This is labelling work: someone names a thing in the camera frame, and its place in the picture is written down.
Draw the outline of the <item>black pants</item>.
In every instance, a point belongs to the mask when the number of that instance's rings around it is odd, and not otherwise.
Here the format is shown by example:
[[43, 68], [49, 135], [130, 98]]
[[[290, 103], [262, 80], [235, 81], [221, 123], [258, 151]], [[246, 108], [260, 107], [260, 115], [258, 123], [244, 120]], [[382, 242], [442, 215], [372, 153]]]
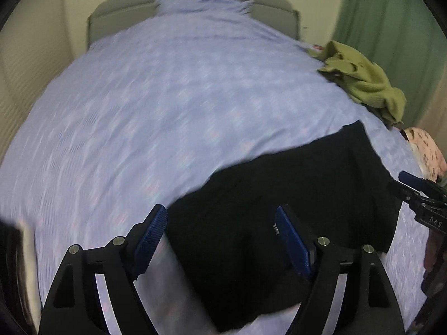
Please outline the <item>black pants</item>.
[[167, 238], [221, 333], [297, 305], [291, 334], [320, 334], [347, 274], [337, 334], [403, 334], [379, 260], [401, 207], [362, 123], [214, 173], [167, 210]]

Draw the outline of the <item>pink patterned garment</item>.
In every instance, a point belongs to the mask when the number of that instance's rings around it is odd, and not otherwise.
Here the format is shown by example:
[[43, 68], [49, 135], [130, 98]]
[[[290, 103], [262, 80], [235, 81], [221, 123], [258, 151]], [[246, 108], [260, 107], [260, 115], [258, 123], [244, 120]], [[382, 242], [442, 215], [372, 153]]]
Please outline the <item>pink patterned garment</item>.
[[409, 143], [423, 177], [433, 182], [441, 180], [446, 174], [446, 160], [431, 135], [417, 127], [402, 129], [400, 132]]

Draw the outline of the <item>stack of folded dark clothes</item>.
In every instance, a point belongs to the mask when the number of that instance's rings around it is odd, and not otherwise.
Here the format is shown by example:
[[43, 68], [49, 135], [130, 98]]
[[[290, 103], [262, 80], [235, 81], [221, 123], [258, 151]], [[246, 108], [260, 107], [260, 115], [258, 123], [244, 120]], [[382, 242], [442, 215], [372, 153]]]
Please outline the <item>stack of folded dark clothes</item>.
[[23, 235], [1, 222], [1, 334], [37, 334], [25, 282]]

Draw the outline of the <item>olive green knit garment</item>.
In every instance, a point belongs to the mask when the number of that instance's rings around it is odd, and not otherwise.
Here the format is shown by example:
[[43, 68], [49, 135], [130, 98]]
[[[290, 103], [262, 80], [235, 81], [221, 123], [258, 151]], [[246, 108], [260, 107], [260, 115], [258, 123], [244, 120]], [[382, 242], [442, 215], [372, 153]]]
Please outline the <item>olive green knit garment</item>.
[[402, 122], [407, 104], [405, 94], [391, 84], [378, 64], [334, 40], [322, 49], [309, 48], [307, 52], [323, 63], [318, 69], [321, 75], [343, 89], [355, 103], [370, 109], [386, 126]]

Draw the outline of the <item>green curtain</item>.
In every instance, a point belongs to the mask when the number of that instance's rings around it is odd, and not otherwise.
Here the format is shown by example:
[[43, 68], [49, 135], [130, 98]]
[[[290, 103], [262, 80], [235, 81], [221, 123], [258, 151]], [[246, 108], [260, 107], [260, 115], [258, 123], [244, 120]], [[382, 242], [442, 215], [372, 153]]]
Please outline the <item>green curtain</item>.
[[423, 0], [343, 0], [333, 39], [380, 65], [405, 93], [404, 124], [423, 116], [446, 65], [446, 37]]

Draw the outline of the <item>purple floral bed cover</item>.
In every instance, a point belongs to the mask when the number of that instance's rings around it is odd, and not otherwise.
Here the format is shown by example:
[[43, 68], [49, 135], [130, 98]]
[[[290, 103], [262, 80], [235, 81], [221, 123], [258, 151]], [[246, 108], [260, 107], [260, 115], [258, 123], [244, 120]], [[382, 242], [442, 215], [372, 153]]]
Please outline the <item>purple floral bed cover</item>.
[[[250, 17], [202, 12], [99, 40], [50, 82], [1, 164], [1, 222], [34, 233], [39, 332], [288, 334], [297, 305], [215, 329], [167, 238], [167, 210], [220, 170], [355, 122], [391, 181], [418, 174], [398, 129], [322, 66]], [[396, 230], [378, 256], [406, 332], [424, 303], [428, 230], [393, 197]]]

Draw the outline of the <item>grey upholstered headboard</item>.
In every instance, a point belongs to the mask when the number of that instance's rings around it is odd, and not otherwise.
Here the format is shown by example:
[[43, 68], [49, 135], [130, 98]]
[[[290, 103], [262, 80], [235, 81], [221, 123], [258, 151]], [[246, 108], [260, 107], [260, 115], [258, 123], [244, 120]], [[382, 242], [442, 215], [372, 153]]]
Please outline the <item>grey upholstered headboard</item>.
[[300, 14], [288, 0], [107, 0], [87, 20], [87, 45], [161, 15], [246, 15], [296, 40]]

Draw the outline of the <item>purple floral pillow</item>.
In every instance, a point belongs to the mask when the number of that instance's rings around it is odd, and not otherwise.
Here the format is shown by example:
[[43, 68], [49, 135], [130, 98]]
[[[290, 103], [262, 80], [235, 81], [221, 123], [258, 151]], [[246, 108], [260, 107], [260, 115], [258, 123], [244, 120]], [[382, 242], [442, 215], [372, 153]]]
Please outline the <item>purple floral pillow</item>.
[[156, 0], [157, 15], [189, 14], [207, 11], [246, 15], [254, 2], [240, 0]]

